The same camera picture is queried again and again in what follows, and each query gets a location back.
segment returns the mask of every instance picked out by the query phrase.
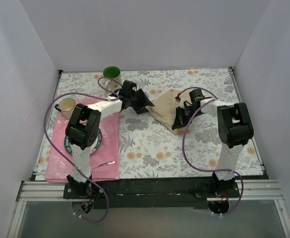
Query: tan fabric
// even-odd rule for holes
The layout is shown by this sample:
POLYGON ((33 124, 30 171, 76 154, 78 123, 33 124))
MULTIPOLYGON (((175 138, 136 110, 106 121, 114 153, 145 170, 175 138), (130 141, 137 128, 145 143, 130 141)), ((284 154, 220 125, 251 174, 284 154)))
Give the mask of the tan fabric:
MULTIPOLYGON (((161 95, 159 98, 153 101, 154 107, 148 107, 149 114, 162 125, 164 125, 170 132, 177 135, 180 131, 183 131, 185 127, 172 130, 175 119, 175 109, 180 106, 180 103, 175 100, 175 97, 181 91, 170 89, 168 92, 161 95)), ((181 94, 182 97, 190 99, 189 92, 186 91, 181 94)))

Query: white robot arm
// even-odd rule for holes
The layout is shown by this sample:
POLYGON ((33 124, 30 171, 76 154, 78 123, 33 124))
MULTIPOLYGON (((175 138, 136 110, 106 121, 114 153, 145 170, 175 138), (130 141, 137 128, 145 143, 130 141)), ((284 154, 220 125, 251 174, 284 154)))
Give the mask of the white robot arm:
MULTIPOLYGON (((234 171, 243 147, 254 135, 246 104, 225 103, 219 100, 209 103, 213 98, 204 97, 200 89, 192 90, 189 95, 191 104, 188 103, 188 100, 180 98, 180 94, 175 98, 180 102, 180 106, 176 108, 172 129, 186 126, 198 108, 204 105, 196 116, 207 113, 218 118, 222 149, 216 170, 230 169, 234 171)), ((212 190, 223 193, 232 189, 234 177, 234 173, 230 171, 214 172, 211 182, 212 190)))
MULTIPOLYGON (((212 99, 202 100, 201 106, 206 104, 210 100, 212 99)), ((216 100, 204 106, 201 109, 201 112, 210 114, 214 117, 218 117, 218 107, 221 107, 221 106, 228 106, 228 107, 233 108, 234 104, 225 103, 225 102, 216 100)), ((235 170, 239 155, 243 148, 244 148, 244 145, 236 145, 233 148, 229 148, 227 144, 222 142, 222 149, 220 153, 219 162, 215 169, 216 170, 219 170, 219 169, 235 170)), ((215 172, 215 174, 219 180, 231 180, 235 176, 234 173, 228 172, 228 171, 215 172)))
MULTIPOLYGON (((115 100, 116 97, 108 97, 108 101, 100 101, 94 104, 89 104, 87 107, 94 111, 99 111, 101 113, 100 121, 114 113, 118 113, 121 111, 122 101, 115 100)), ((72 144, 72 157, 75 165, 81 170, 81 172, 86 176, 91 176, 91 169, 90 169, 90 150, 91 147, 95 146, 93 143, 90 146, 87 146, 84 150, 81 149, 80 146, 76 144, 72 144)), ((73 178, 78 182, 85 182, 86 179, 77 171, 74 170, 73 178)))
MULTIPOLYGON (((128 80, 125 80, 122 88, 110 95, 107 101, 87 106, 77 104, 65 130, 71 144, 75 166, 86 177, 91 177, 90 149, 96 143, 100 121, 128 107, 133 107, 137 114, 142 114, 148 112, 146 106, 153 107, 154 104, 149 101, 142 89, 137 90, 136 83, 128 80)), ((67 180, 77 191, 85 194, 87 179, 77 170, 68 175, 67 180)))

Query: white wall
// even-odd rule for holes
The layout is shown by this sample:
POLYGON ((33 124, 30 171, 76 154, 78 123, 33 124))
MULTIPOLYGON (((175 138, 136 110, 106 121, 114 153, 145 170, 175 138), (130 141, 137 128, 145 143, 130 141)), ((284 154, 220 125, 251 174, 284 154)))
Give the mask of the white wall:
POLYGON ((290 215, 290 0, 272 0, 236 66, 265 168, 290 215))
POLYGON ((21 0, 65 71, 235 66, 269 0, 21 0))
POLYGON ((36 162, 58 72, 18 0, 0 0, 0 238, 36 162))

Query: floral tablecloth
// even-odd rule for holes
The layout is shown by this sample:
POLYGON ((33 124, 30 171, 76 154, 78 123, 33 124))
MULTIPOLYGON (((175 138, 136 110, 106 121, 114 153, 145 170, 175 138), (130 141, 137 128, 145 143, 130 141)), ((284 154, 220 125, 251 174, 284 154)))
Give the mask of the floral tablecloth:
MULTIPOLYGON (((63 73, 57 95, 84 92, 99 97, 107 94, 97 85, 101 72, 63 73)), ((123 71, 123 80, 137 83, 151 101, 169 89, 181 90, 199 86, 212 91, 221 101, 236 103, 238 97, 227 69, 123 71)), ((74 99, 83 96, 73 95, 74 99)), ((49 123, 52 136, 56 110, 49 123)), ((184 160, 181 150, 183 132, 173 135, 149 114, 137 115, 132 108, 120 113, 120 178, 168 178, 209 176, 192 169, 184 160)), ((191 124, 185 145, 191 163, 202 169, 214 169, 221 152, 217 118, 201 115, 191 124)), ((36 180, 45 180, 50 144, 45 139, 41 151, 36 180)), ((261 175, 261 166, 252 141, 245 146, 236 169, 241 175, 261 175)))

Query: pink towel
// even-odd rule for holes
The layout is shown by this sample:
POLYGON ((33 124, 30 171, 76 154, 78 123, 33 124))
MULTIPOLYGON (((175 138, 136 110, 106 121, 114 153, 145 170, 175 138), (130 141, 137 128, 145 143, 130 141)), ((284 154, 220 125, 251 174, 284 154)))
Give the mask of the pink towel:
MULTIPOLYGON (((94 98, 77 100, 77 103, 84 105, 96 103, 99 100, 94 98)), ((72 156, 64 147, 65 128, 68 119, 58 113, 52 142, 57 148, 72 160, 72 156)), ((113 114, 101 120, 100 130, 102 132, 102 143, 90 156, 90 166, 95 167, 109 161, 115 161, 114 164, 101 166, 93 169, 92 180, 115 180, 119 179, 119 137, 118 137, 119 118, 118 113, 113 114)), ((73 166, 66 161, 54 148, 51 147, 46 180, 48 182, 67 182, 66 176, 73 173, 73 166)))

